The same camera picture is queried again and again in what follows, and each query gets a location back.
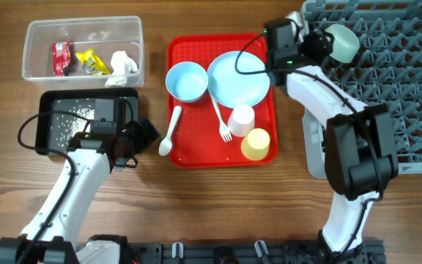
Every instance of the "blue plate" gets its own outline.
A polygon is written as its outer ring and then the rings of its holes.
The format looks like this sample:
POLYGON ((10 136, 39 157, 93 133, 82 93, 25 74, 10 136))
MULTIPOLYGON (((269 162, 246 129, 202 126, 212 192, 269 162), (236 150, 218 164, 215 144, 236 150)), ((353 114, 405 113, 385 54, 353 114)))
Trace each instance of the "blue plate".
MULTIPOLYGON (((208 90, 221 105, 234 109, 241 104, 255 106, 268 93, 270 78, 266 73, 241 75, 235 71, 239 51, 217 57, 208 68, 208 90)), ((264 63, 255 55, 243 52, 237 64, 239 71, 264 70, 264 63)))

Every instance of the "yellow wrapper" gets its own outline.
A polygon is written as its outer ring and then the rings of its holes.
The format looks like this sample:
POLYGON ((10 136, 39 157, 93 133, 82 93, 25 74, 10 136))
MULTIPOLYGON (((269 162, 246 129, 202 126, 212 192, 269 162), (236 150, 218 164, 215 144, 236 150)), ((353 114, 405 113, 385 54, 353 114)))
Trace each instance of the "yellow wrapper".
POLYGON ((82 63, 82 68, 89 75, 98 76, 102 74, 111 74, 107 66, 102 62, 102 59, 100 59, 91 48, 83 53, 78 52, 75 55, 82 63))

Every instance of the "plastic utensil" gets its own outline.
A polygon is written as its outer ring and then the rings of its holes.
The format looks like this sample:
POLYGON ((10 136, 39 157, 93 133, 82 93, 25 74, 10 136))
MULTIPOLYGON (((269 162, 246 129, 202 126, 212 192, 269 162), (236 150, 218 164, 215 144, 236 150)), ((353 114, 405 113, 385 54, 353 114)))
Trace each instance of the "plastic utensil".
POLYGON ((333 52, 330 56, 339 62, 350 63, 359 50, 359 39, 350 29, 340 24, 333 24, 325 30, 333 34, 333 52))
POLYGON ((159 145, 159 155, 167 155, 172 150, 172 133, 174 132, 175 125, 177 124, 181 113, 182 107, 175 106, 172 118, 170 119, 169 129, 167 130, 167 136, 159 145))
POLYGON ((208 86, 206 70, 195 62, 180 62, 166 76, 169 93, 184 103, 198 100, 208 86))
MULTIPOLYGON (((255 106, 270 89, 266 73, 242 75, 235 71, 235 59, 239 51, 220 55, 208 67, 208 90, 221 105, 231 109, 239 105, 255 106)), ((264 70, 264 63, 257 56, 243 52, 237 63, 242 72, 264 70)))
POLYGON ((214 110, 216 111, 216 114, 218 115, 218 119, 219 119, 219 134, 223 138, 224 142, 231 142, 232 141, 231 131, 229 130, 229 128, 227 127, 226 123, 224 122, 221 116, 218 102, 216 102, 216 100, 213 97, 211 97, 211 101, 212 101, 212 106, 214 106, 214 110))
POLYGON ((242 140, 240 150, 251 161, 266 157, 270 147, 270 135, 261 128, 255 128, 242 140))
POLYGON ((234 136, 247 136, 255 128, 255 111, 250 106, 240 105, 232 111, 227 126, 234 136))

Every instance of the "red tray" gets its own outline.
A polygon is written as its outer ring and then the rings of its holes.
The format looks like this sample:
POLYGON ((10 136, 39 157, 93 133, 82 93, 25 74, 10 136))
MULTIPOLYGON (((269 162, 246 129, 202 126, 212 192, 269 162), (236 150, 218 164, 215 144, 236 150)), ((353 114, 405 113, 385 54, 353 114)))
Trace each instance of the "red tray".
MULTIPOLYGON (((240 51, 256 34, 214 34, 181 36, 173 39, 167 50, 167 67, 179 62, 196 62, 204 69, 219 55, 228 51, 240 51)), ((266 61, 266 43, 260 38, 247 52, 266 61)), ((194 103, 182 103, 168 94, 169 122, 175 106, 182 106, 175 133, 172 136, 174 147, 169 153, 171 161, 183 168, 209 168, 223 166, 251 166, 270 163, 278 154, 278 134, 276 131, 275 104, 273 89, 253 107, 255 128, 265 129, 271 138, 268 155, 261 161, 250 161, 240 151, 243 138, 233 136, 233 141, 225 143, 219 134, 219 121, 212 107, 211 97, 206 91, 194 103)), ((232 109, 219 105, 224 122, 227 122, 232 109)))

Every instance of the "wooden table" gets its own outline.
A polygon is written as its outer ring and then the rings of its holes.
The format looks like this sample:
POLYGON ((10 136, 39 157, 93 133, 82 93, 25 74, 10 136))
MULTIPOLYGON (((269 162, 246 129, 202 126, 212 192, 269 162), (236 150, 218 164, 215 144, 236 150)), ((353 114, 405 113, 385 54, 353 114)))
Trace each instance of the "wooden table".
MULTIPOLYGON (((146 44, 147 85, 140 111, 166 132, 166 46, 182 34, 260 32, 265 21, 299 10, 297 1, 135 1, 135 3, 0 4, 0 237, 17 237, 39 210, 62 160, 20 147, 18 129, 37 113, 44 92, 21 77, 27 26, 34 20, 138 15, 146 44)), ((131 242, 193 243, 315 239, 327 221, 333 191, 307 172, 303 107, 275 89, 279 154, 268 166, 176 168, 157 154, 138 156, 136 170, 112 173, 100 187, 79 241, 127 235, 131 242)), ((35 122, 23 135, 33 144, 35 122)), ((364 237, 383 239, 389 263, 422 263, 422 176, 391 181, 374 206, 364 237)))

